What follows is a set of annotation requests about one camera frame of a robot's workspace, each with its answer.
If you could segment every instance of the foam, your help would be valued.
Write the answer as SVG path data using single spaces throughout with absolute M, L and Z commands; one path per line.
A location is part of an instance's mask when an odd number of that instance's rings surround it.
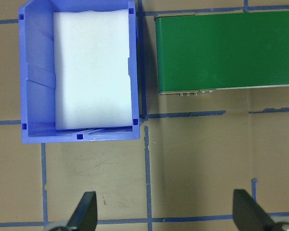
M 128 10 L 53 13 L 56 129 L 132 125 Z

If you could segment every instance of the green box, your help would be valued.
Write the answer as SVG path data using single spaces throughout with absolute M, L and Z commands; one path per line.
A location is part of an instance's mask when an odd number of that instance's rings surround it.
M 155 21 L 159 94 L 289 85 L 289 11 Z

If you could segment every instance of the cardboard floor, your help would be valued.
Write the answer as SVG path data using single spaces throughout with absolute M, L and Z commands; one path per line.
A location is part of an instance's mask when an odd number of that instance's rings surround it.
M 235 231 L 233 189 L 252 193 L 254 178 L 257 202 L 289 219 L 289 87 L 158 96 L 153 20 L 165 11 L 289 10 L 289 0 L 139 0 L 141 138 L 27 145 L 17 24 L 24 2 L 0 0 L 0 231 L 68 219 L 85 191 L 97 192 L 98 231 Z

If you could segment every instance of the blue tape line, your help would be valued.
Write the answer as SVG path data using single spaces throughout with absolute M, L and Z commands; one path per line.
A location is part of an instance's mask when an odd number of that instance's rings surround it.
M 20 120 L 0 120 L 0 125 L 14 125 L 21 124 Z
M 179 11 L 146 11 L 143 12 L 144 16 L 156 16 L 164 13 L 216 13 L 216 12 L 231 12 L 243 10 L 243 7 L 231 8 L 208 8 L 208 9 L 192 9 L 192 10 L 179 10 Z
M 176 117 L 195 117 L 195 116 L 221 116 L 225 114 L 226 111 L 207 111 L 207 112 L 178 112 L 178 113 L 164 113 L 164 114 L 148 114 L 146 119 L 156 119 L 156 118 L 176 118 Z
M 289 217 L 289 212 L 269 213 L 270 216 L 275 217 Z M 134 218 L 134 219 L 113 219 L 113 220 L 99 220 L 97 224 L 133 224 L 133 223 L 164 223 L 164 222 L 196 222 L 196 221 L 210 221 L 210 220 L 230 220 L 232 215 L 217 215 L 217 216 L 203 216 L 203 217 L 188 217 L 188 218 Z M 0 223 L 0 227 L 27 227 L 27 226 L 43 226 L 43 222 L 8 222 Z
M 289 10 L 289 5 L 278 6 L 250 6 L 250 11 L 267 11 L 267 10 Z
M 249 11 L 249 0 L 244 0 L 244 11 L 245 12 Z
M 261 113 L 277 113 L 277 112 L 289 112 L 289 107 L 283 107 L 280 109 L 275 109 L 275 108 L 265 108 L 262 111 L 258 112 L 249 112 L 249 114 L 261 114 Z
M 150 151 L 149 151 L 149 127 L 144 127 L 144 158 L 145 158 L 145 183 L 146 183 L 146 209 L 148 217 L 148 231 L 152 231 L 152 200 L 151 200 L 151 175 L 150 175 Z
M 7 222 L 0 223 L 0 228 L 2 227 L 34 227 L 34 226 L 43 226 L 43 222 Z
M 138 12 L 143 11 L 143 0 L 138 0 Z
M 14 23 L 18 23 L 18 19 L 0 20 L 0 24 L 14 24 Z
M 232 215 L 218 215 L 218 216 L 203 216 L 191 218 L 153 218 L 153 222 L 193 222 L 193 221 L 207 221 L 207 220 L 229 220 Z
M 254 201 L 257 201 L 257 198 L 256 198 L 257 183 L 258 183 L 257 178 L 251 179 L 251 196 L 254 199 Z
M 99 220 L 98 225 L 147 223 L 147 218 Z
M 283 212 L 283 213 L 269 213 L 272 217 L 289 217 L 289 212 Z
M 42 162 L 42 193 L 43 193 L 43 221 L 44 225 L 48 224 L 48 208 L 47 208 L 47 191 L 46 186 L 46 145 L 44 143 L 40 144 L 41 147 L 41 162 Z

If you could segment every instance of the blue plastic bin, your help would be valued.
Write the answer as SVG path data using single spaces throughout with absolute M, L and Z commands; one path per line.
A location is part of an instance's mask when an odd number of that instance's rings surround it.
M 129 9 L 132 126 L 57 131 L 53 54 L 53 12 Z M 139 139 L 134 0 L 29 0 L 19 8 L 21 122 L 23 143 Z

